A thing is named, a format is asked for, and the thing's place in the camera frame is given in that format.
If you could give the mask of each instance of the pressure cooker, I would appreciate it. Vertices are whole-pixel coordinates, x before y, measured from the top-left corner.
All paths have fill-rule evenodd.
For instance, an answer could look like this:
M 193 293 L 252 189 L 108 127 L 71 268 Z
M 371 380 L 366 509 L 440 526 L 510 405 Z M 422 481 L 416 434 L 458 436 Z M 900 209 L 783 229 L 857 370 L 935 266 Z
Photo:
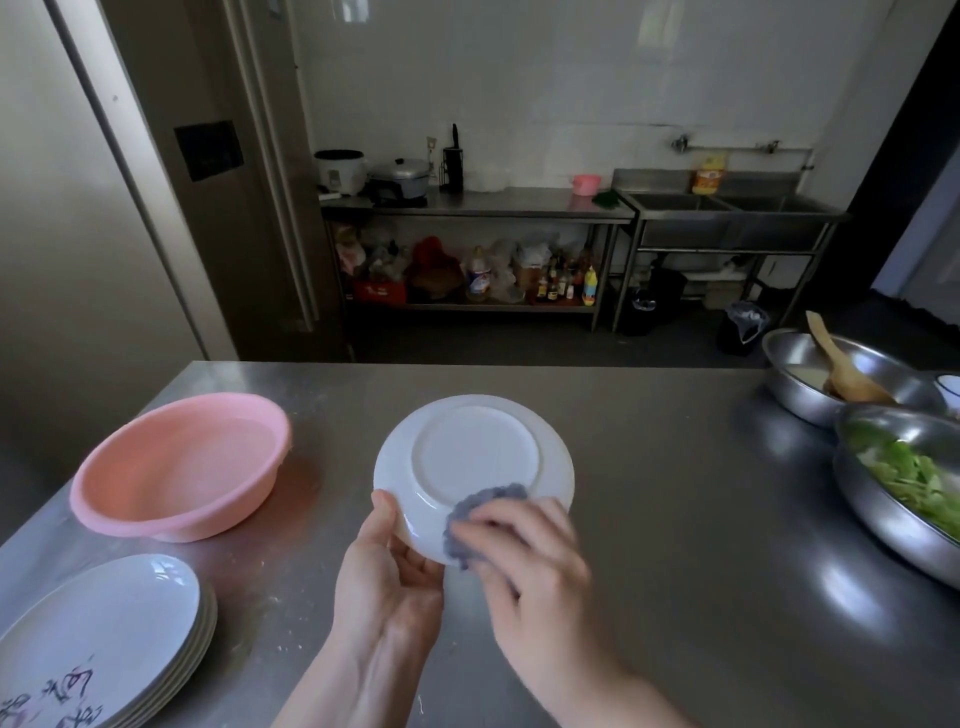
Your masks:
M 375 204 L 402 204 L 426 197 L 430 166 L 424 159 L 397 158 L 370 171 L 367 194 Z

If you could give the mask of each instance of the plate with purple writing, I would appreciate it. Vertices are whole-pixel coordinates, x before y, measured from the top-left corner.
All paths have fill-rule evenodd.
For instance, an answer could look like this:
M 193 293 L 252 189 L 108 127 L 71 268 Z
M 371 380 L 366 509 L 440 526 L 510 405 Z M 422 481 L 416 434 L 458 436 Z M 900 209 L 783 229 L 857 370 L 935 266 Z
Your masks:
M 180 559 L 129 556 L 85 571 L 0 638 L 0 728 L 94 728 L 143 699 L 201 605 Z

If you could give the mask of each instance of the yellow bottle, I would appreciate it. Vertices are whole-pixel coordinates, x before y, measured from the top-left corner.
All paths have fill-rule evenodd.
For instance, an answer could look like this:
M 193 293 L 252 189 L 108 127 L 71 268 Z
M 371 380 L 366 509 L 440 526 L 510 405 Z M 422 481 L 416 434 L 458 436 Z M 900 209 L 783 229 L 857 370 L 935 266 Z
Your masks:
M 597 272 L 591 265 L 584 276 L 584 305 L 594 305 L 597 300 Z
M 693 180 L 693 194 L 712 195 L 720 187 L 720 181 L 727 174 L 727 155 L 716 154 L 707 157 L 697 170 Z

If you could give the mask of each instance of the pot lid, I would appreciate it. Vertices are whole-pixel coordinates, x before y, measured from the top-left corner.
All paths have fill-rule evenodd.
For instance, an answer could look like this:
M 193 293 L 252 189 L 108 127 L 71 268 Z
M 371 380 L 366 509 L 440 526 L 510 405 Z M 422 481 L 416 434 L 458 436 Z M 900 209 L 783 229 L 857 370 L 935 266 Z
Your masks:
M 430 173 L 430 165 L 426 159 L 404 159 L 399 157 L 386 164 L 377 164 L 371 171 L 371 177 L 378 180 L 414 180 L 426 177 Z

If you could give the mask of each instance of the leafy greens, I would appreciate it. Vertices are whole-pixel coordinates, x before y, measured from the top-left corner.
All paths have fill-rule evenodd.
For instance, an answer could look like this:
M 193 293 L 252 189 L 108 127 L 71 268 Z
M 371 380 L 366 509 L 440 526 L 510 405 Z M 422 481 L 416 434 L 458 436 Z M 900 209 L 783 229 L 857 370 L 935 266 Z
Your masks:
M 925 521 L 960 541 L 960 496 L 944 489 L 936 463 L 885 430 L 859 423 L 849 443 L 884 488 Z

